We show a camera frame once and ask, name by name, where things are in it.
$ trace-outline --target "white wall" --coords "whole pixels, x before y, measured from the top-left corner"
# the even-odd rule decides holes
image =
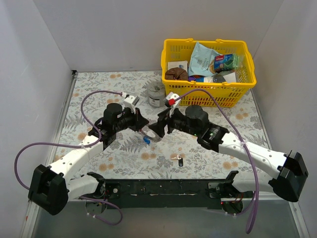
[[[317,237],[317,1],[285,0],[255,55],[255,87],[276,150],[303,155],[309,178],[300,207]]]
[[[71,71],[32,0],[0,0],[0,237],[19,237],[27,190],[13,161],[25,145],[52,141]],[[29,185],[49,148],[22,154],[19,172]]]
[[[167,38],[245,40],[253,54],[282,0],[34,0],[71,69],[160,69]]]

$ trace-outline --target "table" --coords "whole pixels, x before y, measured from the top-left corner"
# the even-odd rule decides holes
[[[157,114],[164,108],[153,108],[146,101],[146,86],[152,81],[160,81],[160,71],[129,72],[85,72],[79,73],[62,129],[60,143],[79,144],[91,126],[80,113],[82,99],[95,90],[123,91],[140,97],[137,105],[141,114],[150,123],[157,120]],[[123,103],[118,95],[100,93],[92,95],[84,106],[87,117],[96,121],[103,116],[108,103]],[[186,107],[179,107],[181,112]],[[209,120],[232,131],[218,108],[207,108]],[[233,108],[225,108],[225,113],[248,141],[267,147],[267,140],[259,114],[250,91]],[[55,161],[70,149],[58,148]],[[171,160],[177,154],[184,158],[184,166]],[[143,136],[125,130],[117,134],[117,139],[101,154],[95,156],[76,175],[79,178],[87,172],[96,172],[106,179],[224,179],[231,170],[252,173],[251,166],[232,156],[208,151],[196,142],[196,137],[174,131],[160,142],[147,145]]]
[[[88,72],[79,73],[60,136],[60,143],[79,144],[91,129],[80,113],[85,95],[95,90],[124,91],[138,95],[138,107],[153,123],[164,108],[152,108],[146,102],[146,86],[161,79],[160,71]],[[108,103],[122,103],[112,94],[95,94],[87,100],[84,111],[91,121],[103,115]],[[217,108],[204,108],[209,120],[232,131]],[[223,109],[247,140],[268,148],[265,132],[248,91],[231,109]],[[55,161],[70,149],[58,148]],[[171,160],[182,154],[184,167]],[[93,171],[106,179],[224,179],[231,170],[252,173],[248,163],[207,151],[196,138],[174,131],[158,143],[147,145],[142,135],[131,130],[117,134],[103,153],[94,157],[76,175]],[[40,209],[32,237],[244,237],[248,215],[238,219],[214,214],[206,208],[125,208],[124,220],[115,227],[94,220],[85,213],[85,202],[69,202],[56,216]],[[106,210],[106,219],[115,221],[116,210]],[[299,237],[290,205],[284,200],[260,200],[257,221],[249,237]]]

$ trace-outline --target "yellow basket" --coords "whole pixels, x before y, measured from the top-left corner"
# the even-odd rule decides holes
[[[221,107],[231,108],[240,98],[257,83],[254,75],[254,63],[248,51],[247,44],[244,41],[225,41],[217,39],[216,41],[199,41],[202,45],[214,49],[220,54],[238,54],[243,55],[242,67],[236,70],[239,82],[237,83],[197,83],[184,80],[166,80],[167,62],[183,61],[190,62],[194,46],[197,41],[194,39],[166,39],[162,51],[162,81],[165,85],[166,94],[170,92],[183,95],[184,93],[202,88],[209,91]],[[215,104],[205,92],[193,92],[184,97],[180,102],[181,106],[201,105],[204,107],[214,107]]]

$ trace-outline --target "small black object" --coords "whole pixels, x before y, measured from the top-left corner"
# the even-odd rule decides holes
[[[165,126],[167,125],[167,120],[169,118],[169,111],[171,108],[165,109],[163,112],[158,114],[158,121],[149,125],[149,129],[154,131],[160,138],[165,136]]]
[[[220,74],[216,74],[213,78],[212,78],[214,83],[224,83],[226,80],[224,79],[224,77]]]
[[[227,178],[218,183],[214,188],[209,188],[209,193],[215,198],[231,198],[238,197],[240,192],[232,185],[234,177],[239,171],[231,171]]]
[[[122,114],[122,106],[118,103],[110,103],[104,111],[103,123],[113,124],[118,122],[118,118]]]
[[[108,199],[118,199],[121,195],[121,186],[118,182],[109,182],[106,183],[106,191],[108,191]]]
[[[198,105],[191,105],[186,108],[185,116],[190,127],[204,128],[209,122],[208,113]]]
[[[178,160],[178,165],[179,167],[183,167],[184,165],[183,157],[180,160]]]
[[[229,214],[238,214],[242,212],[243,209],[243,202],[237,201],[237,202],[231,202],[231,201],[224,201],[221,202],[222,209],[229,213]]]

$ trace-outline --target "purple cable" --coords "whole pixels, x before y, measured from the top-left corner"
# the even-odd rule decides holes
[[[100,216],[98,216],[98,215],[89,214],[90,216],[92,216],[92,217],[95,216],[97,219],[103,221],[104,223],[106,223],[106,224],[108,224],[108,225],[110,225],[110,226],[118,225],[118,224],[122,221],[122,219],[123,219],[123,213],[122,213],[121,209],[120,209],[119,207],[117,207],[116,205],[114,205],[114,204],[112,204],[112,203],[110,203],[110,202],[107,202],[107,201],[98,200],[98,199],[89,198],[89,197],[84,197],[84,196],[80,196],[79,198],[81,198],[81,199],[86,199],[86,200],[90,200],[90,201],[94,201],[94,202],[101,202],[101,203],[104,203],[104,204],[107,204],[107,205],[109,205],[109,206],[111,206],[111,207],[116,208],[116,209],[119,211],[119,213],[120,213],[120,220],[117,221],[117,222],[110,222],[110,221],[107,221],[106,219],[104,219],[104,218],[102,218],[102,217],[100,217]]]
[[[24,187],[24,188],[27,189],[27,190],[30,189],[27,185],[25,185],[25,184],[22,182],[22,180],[21,180],[21,178],[20,178],[20,176],[19,176],[19,174],[18,174],[18,169],[17,169],[18,159],[19,159],[20,155],[22,154],[22,152],[23,152],[24,150],[26,150],[27,148],[29,148],[29,147],[31,147],[31,146],[35,146],[35,145],[51,145],[51,146],[59,146],[59,147],[66,147],[66,148],[73,148],[73,149],[81,149],[81,148],[83,148],[83,147],[86,148],[86,147],[91,147],[91,146],[93,146],[93,145],[96,145],[96,144],[101,140],[101,136],[102,136],[102,135],[101,135],[99,129],[86,117],[86,115],[85,115],[85,113],[84,113],[84,103],[85,103],[85,101],[87,100],[87,98],[89,98],[91,95],[93,95],[93,94],[95,94],[95,93],[112,93],[112,94],[118,94],[118,95],[120,95],[120,96],[122,95],[122,93],[113,92],[113,91],[108,91],[108,90],[98,90],[98,91],[94,91],[94,92],[92,92],[92,93],[89,93],[86,97],[84,97],[83,101],[81,102],[81,105],[80,105],[81,114],[83,115],[83,118],[98,132],[98,135],[99,135],[98,139],[97,139],[94,143],[91,143],[91,144],[85,145],[85,146],[80,146],[80,145],[63,145],[63,144],[49,143],[49,142],[36,142],[36,143],[32,143],[32,144],[29,144],[29,145],[23,147],[23,148],[19,151],[19,153],[16,155],[15,160],[14,160],[14,174],[15,174],[15,177],[16,177],[16,179],[18,180],[18,182],[22,185],[22,187]],[[83,199],[88,199],[88,200],[92,200],[92,201],[96,200],[96,199],[87,198],[87,197],[84,197],[84,196],[82,196],[81,198],[83,198]],[[105,204],[108,204],[108,205],[110,205],[110,206],[112,206],[112,207],[118,209],[119,212],[120,212],[120,214],[121,214],[120,221],[119,221],[119,222],[116,222],[116,223],[109,222],[109,221],[107,221],[107,220],[105,220],[105,219],[103,219],[103,218],[101,218],[101,217],[98,217],[98,216],[96,216],[96,218],[98,218],[99,220],[101,220],[101,221],[103,221],[103,222],[105,222],[105,223],[107,223],[107,224],[109,224],[109,225],[117,225],[117,224],[119,224],[119,223],[122,221],[123,214],[122,214],[122,211],[120,210],[119,207],[117,207],[116,205],[114,205],[114,204],[112,204],[112,203],[110,203],[110,202],[99,201],[99,200],[96,200],[96,201],[98,201],[98,202],[103,202],[103,203],[105,203]]]
[[[218,109],[220,110],[220,112],[222,113],[222,115],[224,116],[224,118],[226,118],[226,120],[228,121],[228,123],[231,125],[231,127],[234,129],[234,131],[237,133],[237,136],[239,138],[239,140],[244,143],[244,140],[240,134],[240,132],[238,131],[238,129],[235,127],[235,125],[230,121],[230,119],[227,117],[227,115],[224,113],[224,111],[222,110],[222,108],[219,106],[219,104],[217,103],[217,101],[214,99],[214,97],[210,94],[210,92],[208,92],[207,90],[205,89],[193,89],[181,96],[179,96],[179,98],[175,99],[175,101],[178,101],[178,100],[181,100],[183,97],[187,96],[188,94],[192,93],[192,92],[195,92],[195,91],[203,91],[205,93],[207,93],[210,98],[213,100],[213,102],[216,104],[216,106],[218,107]],[[254,203],[254,206],[252,208],[252,211],[249,215],[249,218],[248,218],[248,223],[247,223],[247,226],[246,226],[246,233],[249,234],[251,231],[252,231],[252,228],[253,228],[253,225],[256,221],[256,217],[257,217],[257,212],[258,212],[258,207],[259,207],[259,179],[258,179],[258,174],[257,174],[257,170],[256,170],[256,165],[253,161],[253,158],[250,154],[250,151],[247,147],[246,144],[243,145],[244,149],[246,150],[247,152],[247,155],[249,157],[249,160],[250,160],[250,164],[252,166],[252,170],[253,170],[253,173],[254,173],[254,178],[255,178],[255,182],[256,182],[256,191],[255,191],[255,196],[252,197],[252,200],[251,200],[251,203],[249,204],[249,206],[241,213],[239,213],[238,215],[242,215],[244,214],[246,211],[249,210],[249,208],[253,205]]]

